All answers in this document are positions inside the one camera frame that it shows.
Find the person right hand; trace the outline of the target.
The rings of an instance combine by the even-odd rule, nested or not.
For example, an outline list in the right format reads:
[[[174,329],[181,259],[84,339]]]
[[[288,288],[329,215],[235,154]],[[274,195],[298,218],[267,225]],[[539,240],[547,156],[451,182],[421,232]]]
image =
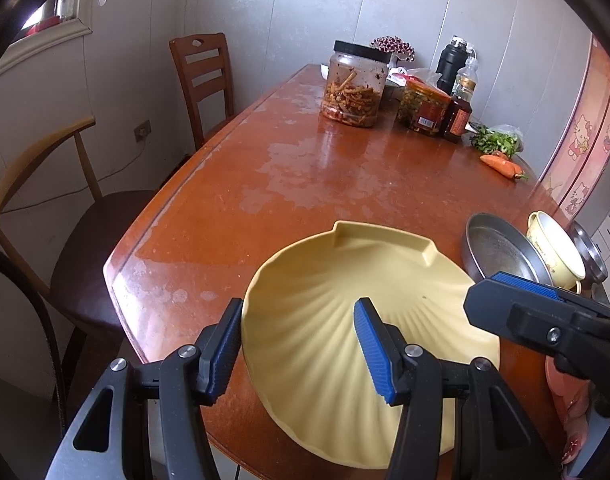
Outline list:
[[[572,463],[584,447],[588,438],[587,412],[590,405],[590,385],[584,382],[581,386],[568,390],[563,396],[566,445],[562,455],[562,465]]]

